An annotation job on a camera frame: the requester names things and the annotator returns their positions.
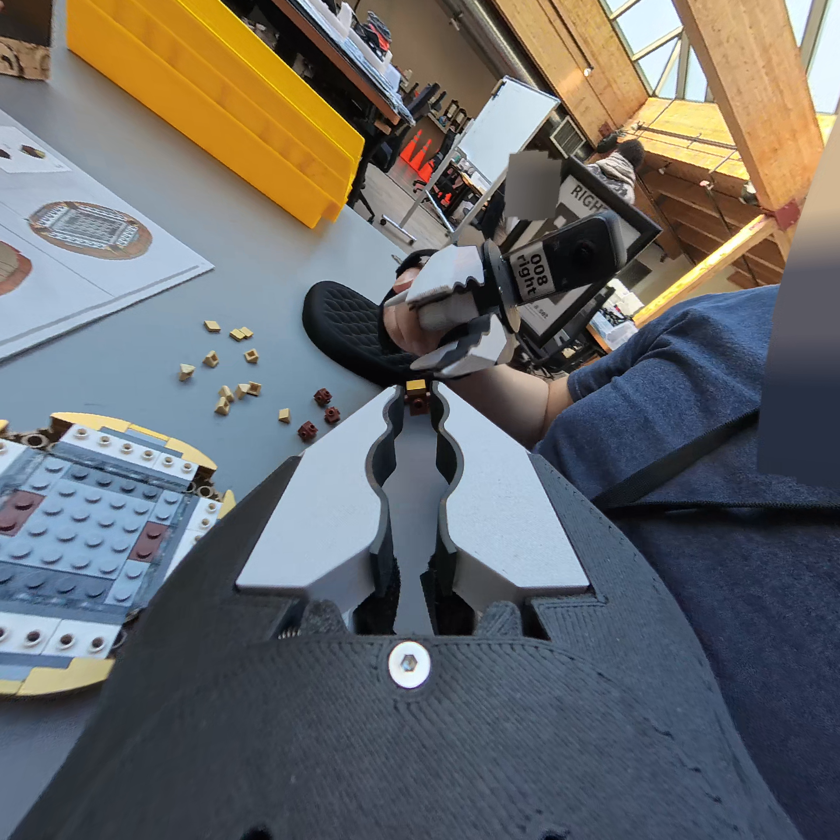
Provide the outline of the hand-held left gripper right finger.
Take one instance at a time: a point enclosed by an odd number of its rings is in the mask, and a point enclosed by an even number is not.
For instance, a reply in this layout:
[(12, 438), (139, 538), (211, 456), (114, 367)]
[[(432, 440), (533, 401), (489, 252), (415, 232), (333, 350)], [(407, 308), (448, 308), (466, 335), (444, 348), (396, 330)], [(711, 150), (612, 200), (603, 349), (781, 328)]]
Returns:
[(434, 572), (443, 595), (474, 611), (589, 587), (532, 457), (442, 383), (430, 398), (439, 507)]

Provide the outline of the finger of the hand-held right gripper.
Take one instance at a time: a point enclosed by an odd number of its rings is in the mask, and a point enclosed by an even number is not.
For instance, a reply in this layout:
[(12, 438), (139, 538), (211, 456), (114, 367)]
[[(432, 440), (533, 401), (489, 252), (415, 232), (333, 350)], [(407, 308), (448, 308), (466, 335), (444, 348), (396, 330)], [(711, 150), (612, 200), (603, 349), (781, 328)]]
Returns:
[(412, 371), (436, 380), (456, 380), (507, 364), (516, 337), (498, 315), (484, 315), (449, 331), (439, 346), (411, 363)]
[(449, 245), (429, 257), (406, 294), (420, 330), (452, 330), (491, 314), (487, 268), (477, 246)]

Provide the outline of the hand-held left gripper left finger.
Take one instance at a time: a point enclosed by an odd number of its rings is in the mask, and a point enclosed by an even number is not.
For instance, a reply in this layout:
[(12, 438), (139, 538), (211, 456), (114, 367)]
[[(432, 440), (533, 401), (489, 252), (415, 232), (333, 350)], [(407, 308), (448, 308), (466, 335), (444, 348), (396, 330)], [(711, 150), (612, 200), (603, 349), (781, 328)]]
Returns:
[(393, 576), (383, 486), (396, 467), (403, 388), (384, 390), (301, 456), (236, 584), (328, 600), (341, 613), (383, 596)]

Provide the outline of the person's right forearm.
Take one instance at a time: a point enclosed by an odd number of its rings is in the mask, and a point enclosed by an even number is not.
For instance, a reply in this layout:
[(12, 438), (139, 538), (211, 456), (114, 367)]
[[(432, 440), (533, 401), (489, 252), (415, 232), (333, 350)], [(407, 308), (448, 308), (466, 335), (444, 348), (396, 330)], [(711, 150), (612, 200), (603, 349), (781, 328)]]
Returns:
[(545, 380), (496, 365), (446, 385), (526, 448), (533, 448), (573, 403), (568, 378)]

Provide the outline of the scatter of tan lego pieces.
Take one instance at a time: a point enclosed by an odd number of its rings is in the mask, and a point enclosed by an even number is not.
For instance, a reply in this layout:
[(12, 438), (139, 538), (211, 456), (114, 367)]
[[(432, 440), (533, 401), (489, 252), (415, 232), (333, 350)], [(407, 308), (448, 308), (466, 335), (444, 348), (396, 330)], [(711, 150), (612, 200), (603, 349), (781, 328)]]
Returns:
[[(214, 369), (203, 365), (211, 350), (220, 360)], [(308, 404), (299, 394), (299, 350), (295, 330), (257, 327), (253, 319), (201, 319), (172, 356), (170, 406), (194, 425), (237, 421), (290, 428), (305, 419)]]

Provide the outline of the round gold lego base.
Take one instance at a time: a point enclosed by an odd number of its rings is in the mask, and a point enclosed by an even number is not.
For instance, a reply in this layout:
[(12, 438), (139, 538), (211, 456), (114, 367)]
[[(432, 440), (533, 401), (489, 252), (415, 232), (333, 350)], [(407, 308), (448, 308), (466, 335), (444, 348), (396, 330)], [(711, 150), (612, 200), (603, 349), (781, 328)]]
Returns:
[(101, 684), (139, 614), (235, 505), (173, 437), (84, 413), (1, 422), (1, 695)]

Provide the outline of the lego instruction booklet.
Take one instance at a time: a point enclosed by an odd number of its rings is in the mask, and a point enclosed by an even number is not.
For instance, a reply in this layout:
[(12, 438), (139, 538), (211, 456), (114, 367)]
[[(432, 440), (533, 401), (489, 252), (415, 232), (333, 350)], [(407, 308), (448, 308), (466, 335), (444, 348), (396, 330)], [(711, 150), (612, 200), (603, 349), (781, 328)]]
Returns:
[(1, 116), (1, 358), (213, 268)]

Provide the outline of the black lego set box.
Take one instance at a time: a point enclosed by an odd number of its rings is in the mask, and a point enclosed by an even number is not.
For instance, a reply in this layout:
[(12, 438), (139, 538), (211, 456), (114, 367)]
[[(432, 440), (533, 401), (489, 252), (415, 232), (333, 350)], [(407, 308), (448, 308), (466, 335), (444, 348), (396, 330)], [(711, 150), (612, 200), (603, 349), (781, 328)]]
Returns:
[(1, 2), (1, 73), (28, 80), (50, 76), (52, 1)]

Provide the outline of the person's right hand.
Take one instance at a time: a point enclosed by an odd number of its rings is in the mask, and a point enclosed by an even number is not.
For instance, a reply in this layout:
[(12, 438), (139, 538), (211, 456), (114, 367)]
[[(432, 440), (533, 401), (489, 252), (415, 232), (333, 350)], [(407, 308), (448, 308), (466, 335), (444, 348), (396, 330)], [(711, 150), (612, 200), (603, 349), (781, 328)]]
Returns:
[[(408, 255), (397, 266), (392, 289), (386, 293), (383, 301), (388, 301), (408, 289), (421, 272), (425, 261), (433, 254), (435, 252), (432, 249), (426, 248)], [(384, 308), (381, 315), (387, 339), (416, 358), (432, 353), (441, 342), (450, 341), (447, 336), (452, 328), (426, 331), (418, 319), (417, 311), (411, 310), (404, 302)]]

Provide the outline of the black white marker sign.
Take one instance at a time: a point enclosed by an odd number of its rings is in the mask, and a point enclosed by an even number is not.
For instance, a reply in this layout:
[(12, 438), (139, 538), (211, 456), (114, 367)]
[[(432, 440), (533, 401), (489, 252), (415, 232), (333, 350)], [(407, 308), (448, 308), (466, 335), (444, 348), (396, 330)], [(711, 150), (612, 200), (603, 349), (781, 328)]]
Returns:
[[(501, 246), (503, 254), (606, 209), (614, 211), (620, 217), (619, 226), (626, 249), (626, 261), (637, 257), (662, 232), (662, 227), (634, 205), (620, 198), (585, 164), (574, 157), (562, 162), (562, 176), (554, 219), (518, 221)], [(564, 294), (558, 293), (520, 306), (521, 338), (528, 338), (534, 346), (543, 347), (589, 305), (608, 281), (609, 279), (605, 278), (588, 287), (570, 290)]]

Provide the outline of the black quilted wrist rest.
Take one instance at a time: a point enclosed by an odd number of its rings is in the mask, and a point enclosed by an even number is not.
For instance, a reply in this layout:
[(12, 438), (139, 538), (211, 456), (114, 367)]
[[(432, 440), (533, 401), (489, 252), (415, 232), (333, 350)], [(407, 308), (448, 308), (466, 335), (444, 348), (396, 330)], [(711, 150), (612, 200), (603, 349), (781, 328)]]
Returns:
[(415, 378), (415, 356), (387, 335), (382, 305), (359, 292), (330, 280), (316, 283), (304, 299), (301, 319), (321, 352), (366, 381), (387, 387)]

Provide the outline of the white rolling whiteboard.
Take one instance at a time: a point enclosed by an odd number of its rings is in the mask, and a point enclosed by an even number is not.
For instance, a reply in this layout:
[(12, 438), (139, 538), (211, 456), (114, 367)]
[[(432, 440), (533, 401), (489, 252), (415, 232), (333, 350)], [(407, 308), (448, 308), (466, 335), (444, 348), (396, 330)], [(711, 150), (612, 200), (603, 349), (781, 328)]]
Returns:
[(382, 226), (391, 225), (407, 236), (409, 245), (416, 242), (416, 237), (408, 234), (405, 224), (425, 199), (431, 199), (432, 189), (445, 173), (446, 167), (458, 154), (475, 169), (479, 183), (486, 189), (479, 195), (476, 204), (469, 210), (456, 227), (452, 227), (444, 213), (434, 205), (447, 230), (451, 244), (459, 238), (473, 218), (478, 214), (483, 202), (489, 200), (508, 171), (509, 156), (522, 151), (553, 110), (561, 105), (561, 99), (547, 92), (538, 90), (519, 80), (504, 77), (500, 80), (493, 94), (478, 117), (459, 134), (451, 149), (447, 152), (439, 167), (423, 185), (419, 196), (414, 200), (402, 221), (397, 223), (387, 216), (381, 218)]

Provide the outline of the person's blue t-shirt torso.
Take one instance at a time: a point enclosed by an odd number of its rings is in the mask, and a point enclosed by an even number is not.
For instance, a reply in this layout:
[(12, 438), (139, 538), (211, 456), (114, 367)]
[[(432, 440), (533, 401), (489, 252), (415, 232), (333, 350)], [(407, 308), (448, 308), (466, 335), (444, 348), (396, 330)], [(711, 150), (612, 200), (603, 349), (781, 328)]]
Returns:
[[(557, 381), (537, 452), (591, 500), (760, 404), (777, 287), (697, 297)], [(756, 424), (610, 517), (705, 649), (804, 838), (838, 838), (838, 490), (758, 469)]]

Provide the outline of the cluttered work table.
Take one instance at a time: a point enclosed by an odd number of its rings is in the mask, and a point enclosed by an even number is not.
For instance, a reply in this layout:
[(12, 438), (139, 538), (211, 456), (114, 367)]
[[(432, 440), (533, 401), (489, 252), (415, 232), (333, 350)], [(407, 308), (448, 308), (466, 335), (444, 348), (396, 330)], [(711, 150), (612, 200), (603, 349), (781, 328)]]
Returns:
[(351, 32), (337, 18), (322, 11), (320, 2), (274, 1), (273, 4), (337, 67), (365, 100), (373, 104), (383, 120), (393, 126), (414, 126), (415, 119), (403, 105), (385, 77), (366, 58)]

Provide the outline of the yellow plastic bin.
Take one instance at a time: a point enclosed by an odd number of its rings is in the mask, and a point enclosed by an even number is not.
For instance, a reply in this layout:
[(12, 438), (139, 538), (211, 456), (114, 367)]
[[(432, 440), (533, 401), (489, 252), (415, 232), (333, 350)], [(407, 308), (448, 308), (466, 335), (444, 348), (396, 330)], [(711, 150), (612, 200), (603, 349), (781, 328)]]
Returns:
[(310, 228), (364, 142), (218, 1), (67, 1), (68, 48)]

